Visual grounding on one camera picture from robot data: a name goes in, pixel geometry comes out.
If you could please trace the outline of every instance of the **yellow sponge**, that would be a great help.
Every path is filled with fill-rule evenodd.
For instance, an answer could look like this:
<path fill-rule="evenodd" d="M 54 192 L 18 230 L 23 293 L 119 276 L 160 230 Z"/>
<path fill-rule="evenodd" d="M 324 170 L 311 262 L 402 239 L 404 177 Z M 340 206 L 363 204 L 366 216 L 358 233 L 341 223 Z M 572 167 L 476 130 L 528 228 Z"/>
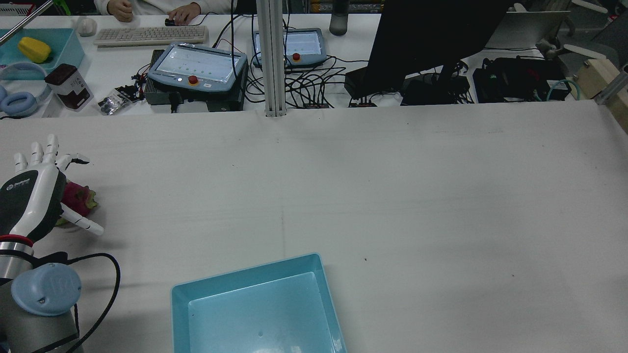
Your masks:
<path fill-rule="evenodd" d="M 18 49 L 34 63 L 43 63 L 50 55 L 50 46 L 31 37 L 24 37 L 18 43 Z"/>

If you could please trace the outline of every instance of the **computer monitor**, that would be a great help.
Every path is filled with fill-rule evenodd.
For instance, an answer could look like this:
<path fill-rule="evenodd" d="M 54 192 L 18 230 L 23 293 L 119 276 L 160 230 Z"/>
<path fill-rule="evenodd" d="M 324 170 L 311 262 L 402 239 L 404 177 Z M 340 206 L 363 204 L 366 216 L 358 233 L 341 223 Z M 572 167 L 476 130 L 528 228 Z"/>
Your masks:
<path fill-rule="evenodd" d="M 441 65 L 434 89 L 446 91 L 456 63 L 484 48 L 512 3 L 386 0 L 368 66 L 346 74 L 347 92 L 353 99 L 398 92 L 407 75 Z"/>

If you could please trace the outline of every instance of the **blue cable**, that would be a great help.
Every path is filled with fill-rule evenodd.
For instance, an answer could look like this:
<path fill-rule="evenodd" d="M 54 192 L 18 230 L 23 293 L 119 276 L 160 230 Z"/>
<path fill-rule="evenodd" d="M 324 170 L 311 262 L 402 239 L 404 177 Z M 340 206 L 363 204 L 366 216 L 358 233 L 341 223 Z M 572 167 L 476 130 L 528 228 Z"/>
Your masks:
<path fill-rule="evenodd" d="M 548 96 L 547 96 L 547 98 L 545 98 L 545 100 L 549 100 L 549 99 L 550 99 L 550 96 L 551 96 L 552 91 L 553 91 L 553 90 L 554 90 L 554 89 L 555 89 L 558 85 L 560 85 L 560 84 L 561 84 L 561 83 L 563 83 L 563 82 L 569 82 L 570 84 L 572 84 L 572 85 L 574 85 L 574 86 L 576 87 L 576 91 L 578 92 L 578 97 L 576 97 L 576 100 L 580 100 L 580 86 L 579 86 L 577 83 L 575 83 L 574 81 L 572 81 L 572 80 L 567 80 L 567 79 L 565 79 L 565 80 L 560 80 L 560 81 L 556 81 L 556 83 L 555 83 L 555 84 L 553 84 L 553 85 L 551 86 L 551 88 L 549 89 Z"/>

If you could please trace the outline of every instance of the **robot logo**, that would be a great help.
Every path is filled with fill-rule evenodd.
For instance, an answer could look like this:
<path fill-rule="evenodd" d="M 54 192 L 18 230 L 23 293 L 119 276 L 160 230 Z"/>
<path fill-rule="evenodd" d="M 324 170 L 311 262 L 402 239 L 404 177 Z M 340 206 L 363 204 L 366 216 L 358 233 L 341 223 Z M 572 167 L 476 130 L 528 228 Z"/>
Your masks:
<path fill-rule="evenodd" d="M 31 180 L 31 178 L 28 178 L 28 179 L 22 180 L 21 182 L 17 182 L 15 184 L 9 184 L 6 187 L 6 191 L 11 191 L 11 189 L 13 189 L 13 187 L 20 187 L 20 186 L 22 186 L 24 184 L 27 184 L 30 180 Z"/>

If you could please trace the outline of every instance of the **person's hand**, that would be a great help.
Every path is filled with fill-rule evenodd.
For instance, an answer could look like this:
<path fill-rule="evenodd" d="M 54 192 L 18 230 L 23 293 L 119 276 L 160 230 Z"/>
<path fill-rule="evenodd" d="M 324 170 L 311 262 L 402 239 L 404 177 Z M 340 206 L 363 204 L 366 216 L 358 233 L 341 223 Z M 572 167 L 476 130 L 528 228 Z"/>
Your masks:
<path fill-rule="evenodd" d="M 62 203 L 67 183 L 63 172 L 70 163 L 87 164 L 89 159 L 78 153 L 57 158 L 58 147 L 57 137 L 51 134 L 45 153 L 39 143 L 33 143 L 30 163 L 23 154 L 14 155 L 16 175 L 0 189 L 0 236 L 23 236 L 36 242 L 52 230 L 61 214 L 94 234 L 104 231 Z"/>
<path fill-rule="evenodd" d="M 114 15 L 120 22 L 131 22 L 133 20 L 133 7 L 129 0 L 109 0 L 107 12 Z"/>
<path fill-rule="evenodd" d="M 175 20 L 177 26 L 187 26 L 190 22 L 200 14 L 200 5 L 191 3 L 180 6 L 168 13 L 169 19 Z"/>

